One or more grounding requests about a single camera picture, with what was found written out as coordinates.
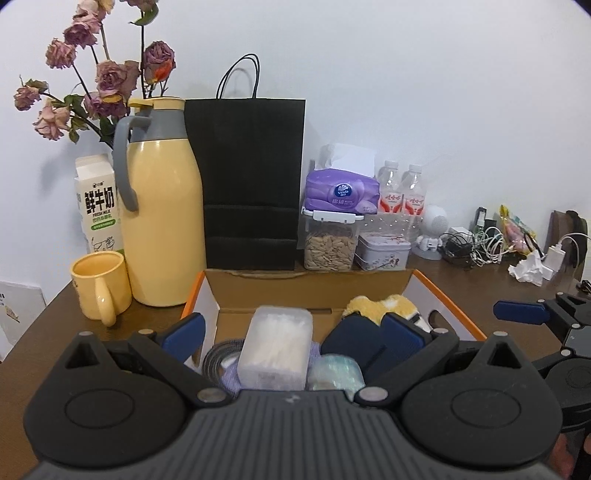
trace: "thermos lid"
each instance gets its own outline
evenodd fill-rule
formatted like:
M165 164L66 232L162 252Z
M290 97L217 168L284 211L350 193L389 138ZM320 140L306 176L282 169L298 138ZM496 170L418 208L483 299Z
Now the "thermos lid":
M177 97L130 98L130 108L153 108L154 110L184 110L185 100Z

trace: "gray rubber surface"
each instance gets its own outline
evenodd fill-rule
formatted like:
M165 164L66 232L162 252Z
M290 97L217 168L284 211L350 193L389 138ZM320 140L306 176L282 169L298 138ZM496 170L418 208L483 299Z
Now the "gray rubber surface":
M27 480L558 480L544 465L472 472L417 451L383 410L340 391L243 391L198 411L159 454L123 468L73 471L42 463Z

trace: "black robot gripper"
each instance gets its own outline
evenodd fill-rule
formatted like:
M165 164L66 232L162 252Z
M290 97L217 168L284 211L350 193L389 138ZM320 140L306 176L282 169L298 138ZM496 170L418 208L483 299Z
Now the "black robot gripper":
M546 325L562 342L560 350L533 362L560 404L562 432L591 433L591 302L565 293L536 303L497 302L500 320ZM588 480L591 456L583 445L577 456L573 480Z
M557 479L543 461L561 408L512 340L430 335L355 403L341 391L234 400L162 336L78 335L27 407L40 460L27 479Z

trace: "crumpled tissue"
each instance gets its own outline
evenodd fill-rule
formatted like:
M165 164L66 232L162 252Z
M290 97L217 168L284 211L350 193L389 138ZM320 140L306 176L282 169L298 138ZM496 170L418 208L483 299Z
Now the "crumpled tissue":
M509 275L516 278L517 281L529 282L541 287L544 273L540 253L535 250L516 266L509 266Z

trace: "wooden table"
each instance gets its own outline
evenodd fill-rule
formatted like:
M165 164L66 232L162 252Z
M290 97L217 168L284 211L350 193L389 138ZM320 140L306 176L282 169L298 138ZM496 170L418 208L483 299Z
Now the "wooden table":
M465 271L444 261L411 257L408 266L419 269L439 286L486 335L508 331L531 359L558 350L560 342L545 326L500 322L493 317L492 306L499 299L536 301L552 298L557 291L574 294L574 282L568 275L538 288L515 281L508 275L506 264ZM36 464L22 428L22 415L77 332L91 330L102 340L125 339L140 328L165 330L178 321L181 312L182 307L157 309L133 302L113 328L105 329L100 322L82 315L72 285L66 286L0 365L0 479L17 480Z

